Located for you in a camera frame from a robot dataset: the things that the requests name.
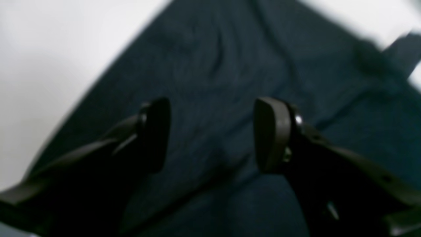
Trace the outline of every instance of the white floor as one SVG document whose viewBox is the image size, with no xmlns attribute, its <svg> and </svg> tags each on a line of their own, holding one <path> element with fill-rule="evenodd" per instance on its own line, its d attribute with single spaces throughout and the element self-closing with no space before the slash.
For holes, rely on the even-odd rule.
<svg viewBox="0 0 421 237">
<path fill-rule="evenodd" d="M 20 181 L 89 86 L 170 1 L 0 0 L 0 190 Z M 379 48 L 421 32 L 419 0 L 301 1 Z M 410 81 L 421 88 L 420 69 Z"/>
</svg>

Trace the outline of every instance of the dark blue fabric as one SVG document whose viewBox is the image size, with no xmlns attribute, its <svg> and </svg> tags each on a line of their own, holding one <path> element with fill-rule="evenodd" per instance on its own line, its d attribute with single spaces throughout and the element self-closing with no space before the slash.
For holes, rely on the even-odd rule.
<svg viewBox="0 0 421 237">
<path fill-rule="evenodd" d="M 332 143 L 421 189 L 421 96 L 405 70 L 414 62 L 393 59 L 294 0 L 177 0 L 104 73 L 34 170 L 167 96 L 166 164 L 137 188 L 124 236 L 308 236 L 285 178 L 257 171 L 253 102 L 296 104 Z"/>
</svg>

